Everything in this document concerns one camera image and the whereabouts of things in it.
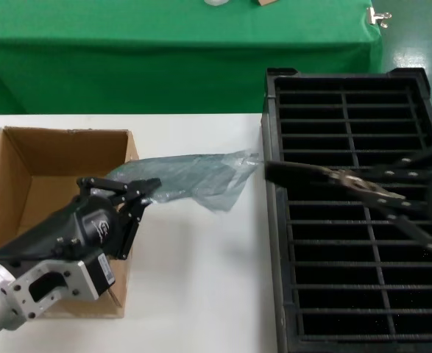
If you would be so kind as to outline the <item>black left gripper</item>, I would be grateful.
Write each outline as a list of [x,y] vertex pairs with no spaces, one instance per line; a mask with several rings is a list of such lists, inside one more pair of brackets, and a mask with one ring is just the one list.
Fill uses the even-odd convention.
[[81,196],[92,196],[72,202],[60,211],[59,258],[63,276],[70,287],[71,298],[96,300],[116,282],[116,276],[105,254],[113,232],[116,213],[104,199],[129,201],[118,211],[118,233],[113,239],[113,257],[126,260],[137,234],[147,200],[160,186],[158,178],[119,182],[98,177],[79,177]]

